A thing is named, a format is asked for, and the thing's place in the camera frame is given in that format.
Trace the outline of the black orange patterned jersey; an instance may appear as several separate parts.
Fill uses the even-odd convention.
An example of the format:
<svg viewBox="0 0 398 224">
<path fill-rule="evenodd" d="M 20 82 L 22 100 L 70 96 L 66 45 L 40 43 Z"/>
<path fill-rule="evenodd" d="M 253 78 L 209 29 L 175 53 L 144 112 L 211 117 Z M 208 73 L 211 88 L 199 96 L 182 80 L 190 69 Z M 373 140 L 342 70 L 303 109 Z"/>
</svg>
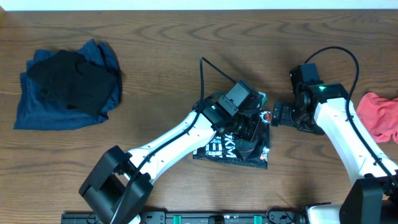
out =
<svg viewBox="0 0 398 224">
<path fill-rule="evenodd" d="M 249 141 L 236 134 L 217 136 L 206 146 L 193 152 L 193 158 L 202 161 L 231 164 L 237 166 L 268 168 L 270 151 L 271 112 L 261 110 L 254 115 L 254 140 Z"/>
</svg>

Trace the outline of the red t-shirt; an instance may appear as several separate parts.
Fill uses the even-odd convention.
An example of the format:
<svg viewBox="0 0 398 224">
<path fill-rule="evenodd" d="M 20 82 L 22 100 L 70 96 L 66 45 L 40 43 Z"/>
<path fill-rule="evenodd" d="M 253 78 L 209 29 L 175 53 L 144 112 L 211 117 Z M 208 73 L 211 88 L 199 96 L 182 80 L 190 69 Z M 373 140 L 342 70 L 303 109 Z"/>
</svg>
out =
<svg viewBox="0 0 398 224">
<path fill-rule="evenodd" d="M 389 100 L 373 92 L 365 94 L 356 113 L 376 143 L 397 143 L 397 98 Z"/>
</svg>

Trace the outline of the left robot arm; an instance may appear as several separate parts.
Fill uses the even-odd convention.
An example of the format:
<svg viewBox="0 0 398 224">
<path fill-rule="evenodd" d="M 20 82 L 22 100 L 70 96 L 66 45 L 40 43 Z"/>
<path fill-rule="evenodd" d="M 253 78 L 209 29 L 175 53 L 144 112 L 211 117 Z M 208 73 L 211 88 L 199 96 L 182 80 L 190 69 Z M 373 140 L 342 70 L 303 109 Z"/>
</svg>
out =
<svg viewBox="0 0 398 224">
<path fill-rule="evenodd" d="M 154 182 L 192 151 L 223 133 L 250 141 L 267 98 L 264 93 L 216 92 L 193 105 L 176 127 L 141 147 L 108 149 L 79 189 L 103 223 L 137 223 Z"/>
</svg>

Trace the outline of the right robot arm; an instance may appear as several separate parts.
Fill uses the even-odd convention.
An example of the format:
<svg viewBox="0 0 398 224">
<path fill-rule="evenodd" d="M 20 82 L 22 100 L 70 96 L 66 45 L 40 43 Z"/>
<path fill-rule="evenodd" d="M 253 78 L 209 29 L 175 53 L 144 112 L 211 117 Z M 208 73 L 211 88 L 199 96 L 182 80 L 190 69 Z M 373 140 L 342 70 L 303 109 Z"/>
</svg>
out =
<svg viewBox="0 0 398 224">
<path fill-rule="evenodd" d="M 277 102 L 271 125 L 327 135 L 351 181 L 341 205 L 305 208 L 307 223 L 397 223 L 397 164 L 368 133 L 339 83 L 297 84 L 293 103 Z"/>
</svg>

